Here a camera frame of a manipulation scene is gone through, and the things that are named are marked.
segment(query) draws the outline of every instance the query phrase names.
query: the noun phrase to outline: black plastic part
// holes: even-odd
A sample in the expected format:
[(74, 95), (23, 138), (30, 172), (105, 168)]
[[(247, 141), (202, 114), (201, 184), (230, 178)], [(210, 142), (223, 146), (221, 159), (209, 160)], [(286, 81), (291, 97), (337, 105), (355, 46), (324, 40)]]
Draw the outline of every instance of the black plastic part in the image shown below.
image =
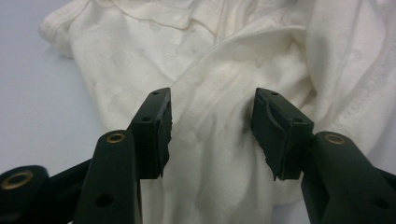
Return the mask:
[(127, 130), (134, 134), (139, 179), (163, 175), (172, 130), (171, 90), (150, 93)]
[(90, 163), (91, 160), (84, 161), (49, 179), (53, 197), (43, 223), (66, 224), (73, 220)]
[(318, 133), (310, 153), (321, 177), (303, 167), (311, 223), (396, 223), (396, 191), (387, 181), (395, 176), (378, 172), (350, 139)]
[(298, 179), (298, 159), (312, 138), (314, 122), (279, 93), (258, 88), (251, 129), (274, 180)]
[(134, 165), (134, 137), (129, 131), (99, 138), (73, 223), (141, 223)]
[(0, 223), (41, 223), (49, 183), (41, 166), (22, 166), (0, 175)]
[(377, 171), (382, 175), (382, 177), (385, 178), (385, 180), (388, 182), (388, 184), (396, 192), (396, 175), (390, 174), (390, 173), (385, 172), (385, 171), (380, 170), (380, 169), (377, 169)]

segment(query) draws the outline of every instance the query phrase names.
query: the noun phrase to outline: white table surface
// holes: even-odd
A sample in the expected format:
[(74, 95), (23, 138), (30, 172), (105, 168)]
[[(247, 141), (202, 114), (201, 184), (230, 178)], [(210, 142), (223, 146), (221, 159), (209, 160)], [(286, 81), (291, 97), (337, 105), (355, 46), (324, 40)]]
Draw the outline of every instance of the white table surface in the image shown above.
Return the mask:
[[(38, 35), (68, 0), (0, 1), (0, 174), (38, 164), (55, 175), (89, 159), (103, 134), (72, 59)], [(396, 174), (396, 116), (369, 160)], [(272, 223), (309, 223), (304, 202), (275, 206)]]

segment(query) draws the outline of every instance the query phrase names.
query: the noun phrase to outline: white fabric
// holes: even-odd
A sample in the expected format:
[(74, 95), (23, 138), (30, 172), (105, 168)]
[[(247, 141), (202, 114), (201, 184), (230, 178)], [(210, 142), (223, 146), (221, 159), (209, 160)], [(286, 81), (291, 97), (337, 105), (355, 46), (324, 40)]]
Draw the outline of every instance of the white fabric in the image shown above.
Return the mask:
[(80, 67), (106, 131), (171, 87), (164, 177), (142, 182), (145, 223), (268, 223), (301, 197), (275, 183), (250, 131), (257, 87), (278, 91), (364, 153), (396, 95), (396, 2), (76, 0), (40, 34)]

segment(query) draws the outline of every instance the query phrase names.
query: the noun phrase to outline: crumpled cloth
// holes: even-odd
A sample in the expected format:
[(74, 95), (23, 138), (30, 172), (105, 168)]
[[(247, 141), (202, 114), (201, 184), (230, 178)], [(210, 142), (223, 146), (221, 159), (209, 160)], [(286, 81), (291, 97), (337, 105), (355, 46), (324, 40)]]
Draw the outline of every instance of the crumpled cloth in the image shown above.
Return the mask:
[(75, 59), (106, 131), (171, 87), (171, 157), (142, 181), (145, 223), (269, 223), (301, 190), (273, 181), (251, 133), (255, 89), (368, 153), (395, 110), (395, 16), (392, 0), (76, 0), (40, 34)]

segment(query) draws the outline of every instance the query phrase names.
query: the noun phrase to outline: screw hole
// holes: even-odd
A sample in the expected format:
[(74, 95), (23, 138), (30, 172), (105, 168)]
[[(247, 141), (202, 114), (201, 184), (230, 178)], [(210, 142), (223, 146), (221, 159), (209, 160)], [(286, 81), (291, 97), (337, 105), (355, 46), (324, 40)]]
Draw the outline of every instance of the screw hole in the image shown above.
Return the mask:
[(325, 136), (326, 140), (334, 143), (334, 144), (338, 144), (338, 145), (343, 145), (346, 141), (344, 140), (344, 138), (334, 135), (334, 134), (327, 134)]
[(383, 198), (373, 198), (371, 200), (371, 203), (377, 207), (380, 207), (382, 209), (388, 209), (389, 208), (389, 203), (387, 201), (385, 201)]
[(124, 140), (125, 135), (123, 133), (113, 133), (106, 140), (109, 143), (118, 143)]
[(96, 199), (96, 205), (98, 207), (107, 207), (114, 202), (114, 198), (111, 197), (109, 194), (102, 194)]
[(17, 189), (28, 183), (33, 176), (29, 170), (18, 172), (4, 180), (1, 187), (2, 189)]

